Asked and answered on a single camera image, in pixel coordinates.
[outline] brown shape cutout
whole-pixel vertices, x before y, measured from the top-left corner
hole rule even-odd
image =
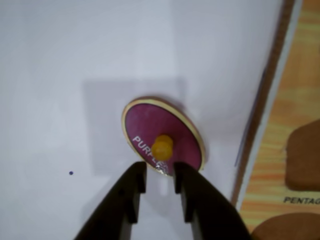
[[[320,191],[320,120],[291,133],[286,151],[287,187],[295,191]]]
[[[320,240],[320,214],[275,216],[257,226],[251,236],[253,240]]]

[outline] wooden puzzle board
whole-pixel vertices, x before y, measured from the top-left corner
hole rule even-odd
[[[286,144],[296,128],[320,119],[320,1],[305,0],[291,50],[246,188],[240,214],[252,232],[287,213],[320,214],[320,192],[285,186]]]

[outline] yellow knob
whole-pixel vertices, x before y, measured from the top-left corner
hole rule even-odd
[[[158,161],[167,161],[173,154],[174,141],[167,135],[158,136],[151,147],[153,157]]]

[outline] gold rim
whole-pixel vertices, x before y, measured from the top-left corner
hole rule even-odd
[[[191,122],[191,120],[184,115],[181,111],[179,111],[175,106],[173,106],[171,103],[158,98],[158,97],[139,97],[137,99],[132,100],[127,106],[125,106],[123,112],[122,112],[122,116],[121,116],[121,127],[122,127],[122,131],[124,133],[125,139],[128,142],[128,144],[130,145],[130,147],[133,149],[133,151],[138,154],[138,156],[140,156],[140,158],[145,161],[147,163],[147,165],[149,167],[151,167],[153,170],[157,171],[158,173],[161,173],[163,175],[166,176],[170,176],[166,173],[163,173],[159,170],[157,170],[154,166],[152,166],[150,163],[148,163],[141,155],[140,153],[135,149],[135,147],[133,146],[133,144],[131,143],[128,133],[127,133],[127,129],[126,129],[126,125],[125,125],[125,120],[126,120],[126,115],[127,112],[135,105],[138,104],[151,104],[151,105],[155,105],[158,107],[161,107],[165,110],[167,110],[168,112],[172,113],[173,115],[175,115],[180,121],[182,121],[187,128],[192,132],[193,136],[195,137],[199,148],[200,148],[200,152],[201,152],[201,164],[200,167],[198,169],[198,171],[204,169],[204,165],[205,165],[205,161],[206,161],[206,151],[205,151],[205,144],[204,141],[202,140],[199,131],[197,130],[197,128],[195,127],[195,125]]]

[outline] white table surface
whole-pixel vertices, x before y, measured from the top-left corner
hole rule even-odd
[[[139,157],[134,97],[179,104],[201,173],[231,197],[280,0],[0,0],[0,239],[73,239]],[[133,240],[191,240],[172,178],[148,170]]]

